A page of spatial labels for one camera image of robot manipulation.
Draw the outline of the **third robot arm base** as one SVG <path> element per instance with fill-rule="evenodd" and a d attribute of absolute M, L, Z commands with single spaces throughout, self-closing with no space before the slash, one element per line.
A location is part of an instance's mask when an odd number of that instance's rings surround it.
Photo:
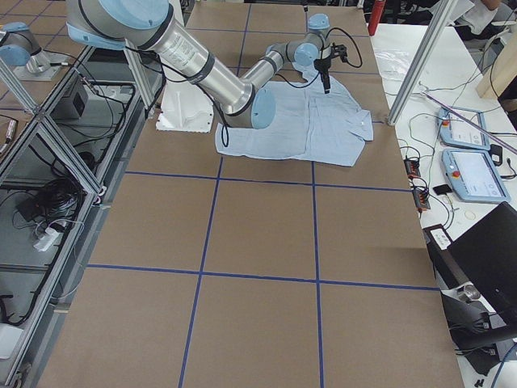
<path fill-rule="evenodd" d="M 61 68 L 61 60 L 54 65 L 23 22 L 12 22 L 1 26 L 1 59 L 13 68 L 15 76 L 22 81 L 51 81 Z"/>

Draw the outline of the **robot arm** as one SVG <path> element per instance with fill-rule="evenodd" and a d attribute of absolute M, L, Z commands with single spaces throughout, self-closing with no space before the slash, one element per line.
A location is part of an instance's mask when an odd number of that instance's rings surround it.
<path fill-rule="evenodd" d="M 309 18 L 302 40 L 273 44 L 238 77 L 175 20 L 168 1 L 68 1 L 66 10 L 72 40 L 111 50 L 123 50 L 132 43 L 141 52 L 155 52 L 189 83 L 213 97 L 229 127 L 264 129 L 271 124 L 275 98 L 265 84 L 284 64 L 313 66 L 328 92 L 332 60 L 346 57 L 345 46 L 329 40 L 331 28 L 325 14 Z"/>

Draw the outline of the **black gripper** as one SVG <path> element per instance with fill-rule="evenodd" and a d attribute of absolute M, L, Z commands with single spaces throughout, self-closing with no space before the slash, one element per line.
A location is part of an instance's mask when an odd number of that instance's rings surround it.
<path fill-rule="evenodd" d="M 339 58 L 341 62 L 347 62 L 347 47 L 344 44 L 332 43 L 321 51 L 321 57 L 313 63 L 315 70 L 320 73 L 324 93 L 330 93 L 330 75 L 329 69 L 335 58 Z"/>

